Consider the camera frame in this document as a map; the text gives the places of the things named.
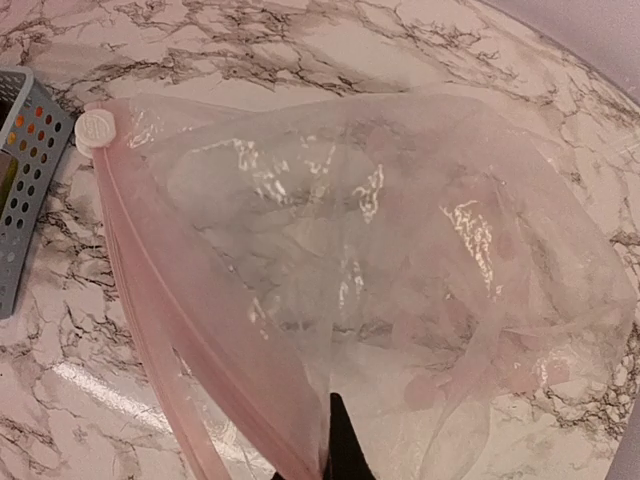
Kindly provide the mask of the clear zip top bag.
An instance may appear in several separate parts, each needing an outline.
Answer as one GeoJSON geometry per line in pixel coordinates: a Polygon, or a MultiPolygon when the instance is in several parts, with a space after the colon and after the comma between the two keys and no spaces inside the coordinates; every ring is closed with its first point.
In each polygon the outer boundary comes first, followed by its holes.
{"type": "Polygon", "coordinates": [[[555,148],[465,96],[268,112],[154,96],[94,149],[117,290],[198,479],[461,479],[490,405],[600,382],[636,295],[555,148]]]}

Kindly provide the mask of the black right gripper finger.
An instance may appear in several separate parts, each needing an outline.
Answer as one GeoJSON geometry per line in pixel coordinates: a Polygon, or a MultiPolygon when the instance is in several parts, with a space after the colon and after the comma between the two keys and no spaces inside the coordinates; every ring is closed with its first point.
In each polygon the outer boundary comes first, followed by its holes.
{"type": "Polygon", "coordinates": [[[375,480],[338,393],[330,395],[330,407],[329,450],[323,479],[375,480]]]}

